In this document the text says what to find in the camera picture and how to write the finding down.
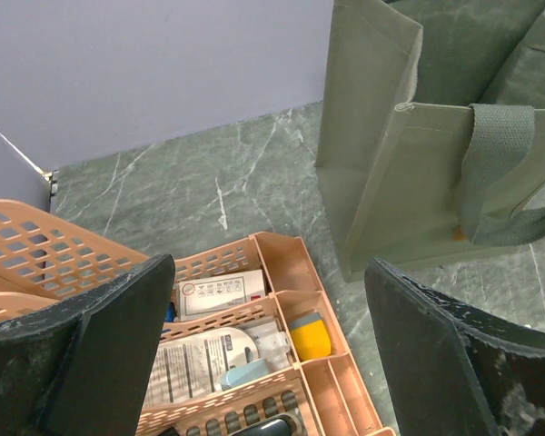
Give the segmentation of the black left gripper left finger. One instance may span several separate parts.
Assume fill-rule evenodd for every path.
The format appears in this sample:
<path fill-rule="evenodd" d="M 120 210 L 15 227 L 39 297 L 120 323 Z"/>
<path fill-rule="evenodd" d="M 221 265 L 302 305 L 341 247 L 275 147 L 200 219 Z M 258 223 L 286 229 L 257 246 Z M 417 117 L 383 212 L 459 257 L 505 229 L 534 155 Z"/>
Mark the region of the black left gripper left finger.
<path fill-rule="evenodd" d="M 0 435 L 133 435 L 175 274 L 156 255 L 0 322 Z"/>

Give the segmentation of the green canvas tote bag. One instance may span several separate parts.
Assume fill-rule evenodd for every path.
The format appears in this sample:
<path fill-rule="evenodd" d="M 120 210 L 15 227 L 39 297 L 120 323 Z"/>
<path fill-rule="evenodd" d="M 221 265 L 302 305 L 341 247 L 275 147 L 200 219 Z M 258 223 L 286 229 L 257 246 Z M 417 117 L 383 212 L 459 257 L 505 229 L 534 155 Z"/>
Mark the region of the green canvas tote bag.
<path fill-rule="evenodd" d="M 342 276 L 545 236 L 545 1 L 338 1 L 316 160 Z"/>

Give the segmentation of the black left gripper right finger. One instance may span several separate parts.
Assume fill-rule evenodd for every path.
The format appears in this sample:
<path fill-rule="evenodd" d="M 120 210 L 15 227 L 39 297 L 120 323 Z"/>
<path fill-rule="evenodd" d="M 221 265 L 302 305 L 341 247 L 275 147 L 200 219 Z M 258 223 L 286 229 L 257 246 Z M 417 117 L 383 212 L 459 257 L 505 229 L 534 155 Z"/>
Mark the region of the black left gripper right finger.
<path fill-rule="evenodd" d="M 383 260 L 371 260 L 364 285 L 401 434 L 545 435 L 545 332 Z"/>

